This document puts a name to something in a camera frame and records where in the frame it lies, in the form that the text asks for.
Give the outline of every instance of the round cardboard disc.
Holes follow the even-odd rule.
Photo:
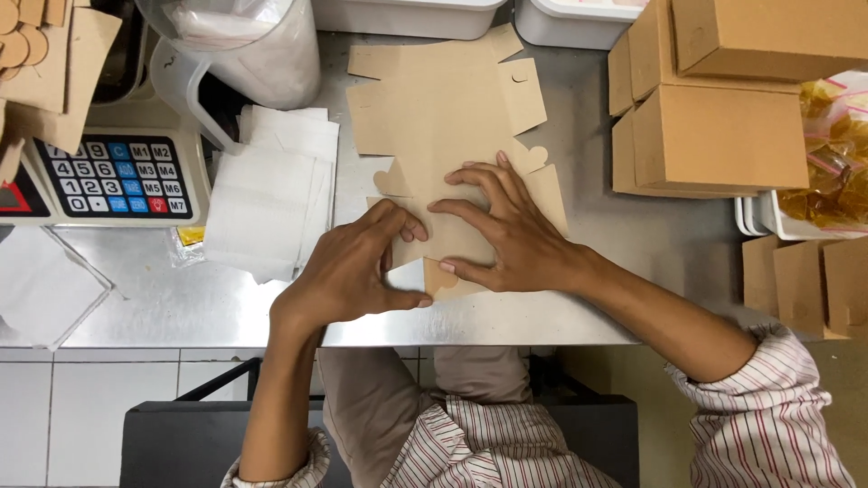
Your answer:
[[[0,43],[3,43],[3,49],[0,49],[0,68],[21,66],[21,63],[27,59],[27,55],[30,53],[27,37],[24,37],[21,32],[12,31],[0,36]]]
[[[15,67],[0,69],[0,82],[8,82],[18,74],[18,71],[21,71],[21,68]]]
[[[12,0],[0,0],[0,35],[9,34],[18,25],[18,6]]]
[[[45,55],[49,54],[48,38],[39,29],[27,23],[22,24],[18,32],[21,32],[27,38],[27,44],[30,46],[27,59],[22,64],[24,66],[33,66],[34,64],[41,63],[45,59]]]

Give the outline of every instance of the keypad button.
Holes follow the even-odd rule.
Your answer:
[[[168,209],[173,214],[185,214],[187,212],[187,203],[183,198],[168,199]]]
[[[72,170],[72,165],[68,161],[52,161],[51,164],[54,166],[55,173],[58,176],[72,177],[76,175]]]
[[[88,203],[90,204],[90,209],[94,212],[109,211],[109,205],[106,202],[106,197],[104,196],[89,196]]]
[[[145,180],[141,182],[141,185],[145,188],[145,195],[162,195],[159,181]]]
[[[64,151],[63,149],[56,148],[56,147],[52,146],[51,144],[47,144],[45,142],[43,142],[43,144],[45,144],[45,151],[49,153],[49,158],[51,158],[51,159],[66,159],[67,157],[69,157],[66,154],[66,151]]]
[[[129,209],[133,212],[147,212],[148,204],[140,196],[129,197]]]
[[[72,209],[73,212],[88,211],[88,203],[84,200],[83,196],[68,196],[66,197],[66,201],[69,203],[69,208]]]
[[[60,188],[63,188],[63,192],[66,195],[81,195],[82,194],[82,187],[80,187],[78,185],[78,180],[71,180],[69,178],[61,178]]]
[[[102,180],[102,189],[106,190],[106,195],[123,195],[121,182],[117,180]]]
[[[102,188],[100,188],[98,180],[82,178],[82,188],[84,188],[84,194],[86,195],[102,195]]]
[[[123,191],[127,195],[141,195],[141,185],[138,180],[122,180]]]
[[[124,200],[122,196],[110,196],[108,198],[108,204],[111,207],[112,212],[129,212],[127,201]]]
[[[172,161],[172,151],[168,144],[151,144],[151,154],[157,161]]]
[[[181,184],[177,181],[164,181],[163,189],[166,190],[167,196],[184,196],[184,192],[181,191]]]
[[[166,208],[166,201],[159,196],[149,196],[148,207],[150,207],[151,212],[158,212],[160,214],[165,214],[166,212],[168,212],[168,208]]]
[[[76,169],[76,174],[82,178],[96,176],[96,173],[94,173],[94,167],[90,164],[90,161],[73,161],[72,167]]]
[[[109,142],[108,153],[115,161],[129,161],[127,145],[122,142]]]
[[[88,151],[85,150],[84,144],[82,143],[78,145],[78,150],[76,151],[76,153],[73,155],[69,155],[69,157],[73,159],[88,159]]]
[[[108,161],[94,161],[94,168],[96,168],[96,173],[103,178],[114,178],[115,174],[115,165]]]
[[[135,167],[139,170],[139,176],[142,179],[157,177],[157,170],[152,162],[137,162]]]
[[[149,161],[151,159],[147,144],[132,143],[129,145],[129,152],[137,161]]]
[[[115,162],[115,168],[117,168],[117,174],[121,178],[135,178],[135,168],[133,168],[133,163],[127,161],[118,161]]]
[[[86,142],[85,145],[88,146],[91,159],[107,159],[109,157],[109,152],[102,142]]]
[[[171,162],[158,162],[157,163],[157,173],[160,174],[160,178],[163,180],[177,180],[178,172],[174,169],[174,164]]]

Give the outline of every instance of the blue button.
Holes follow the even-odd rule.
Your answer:
[[[112,212],[129,212],[127,201],[124,200],[122,196],[110,196],[108,198],[108,204],[111,207]]]
[[[148,211],[148,203],[145,199],[140,196],[131,196],[129,197],[129,207],[133,209],[133,212],[147,212]]]
[[[121,142],[109,142],[108,145],[108,153],[111,154],[112,159],[116,161],[129,161],[129,152],[127,152],[126,144]]]
[[[133,168],[133,163],[118,161],[115,163],[115,168],[117,168],[117,174],[120,175],[121,178],[135,178],[135,168]]]
[[[141,195],[141,184],[138,180],[121,180],[123,182],[123,191],[127,195]]]

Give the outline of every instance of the hand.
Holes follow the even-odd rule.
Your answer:
[[[323,234],[304,272],[274,300],[272,330],[300,326],[312,333],[367,313],[430,306],[425,293],[383,284],[383,272],[391,268],[391,242],[398,234],[406,242],[428,240],[422,222],[391,200],[381,200],[352,224]]]
[[[494,267],[450,257],[440,261],[444,271],[495,292],[575,290],[574,282],[587,267],[585,255],[590,249],[564,239],[543,216],[503,151],[497,152],[496,166],[466,162],[444,180],[450,185],[480,187],[491,210],[485,213],[466,200],[435,201],[428,210],[461,217],[482,233],[496,252]]]

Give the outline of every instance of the black chair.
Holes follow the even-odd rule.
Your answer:
[[[123,422],[120,488],[217,488],[238,458],[259,378],[254,358],[174,401],[131,408]],[[248,401],[199,401],[243,374]],[[545,405],[563,430],[570,450],[607,473],[623,488],[639,487],[636,403],[600,395],[569,377],[553,359],[530,357],[534,401]],[[566,388],[569,394],[552,394]],[[308,425],[323,424],[322,395],[312,395]],[[326,431],[331,445],[331,435]],[[332,449],[324,488],[349,488],[350,472]]]

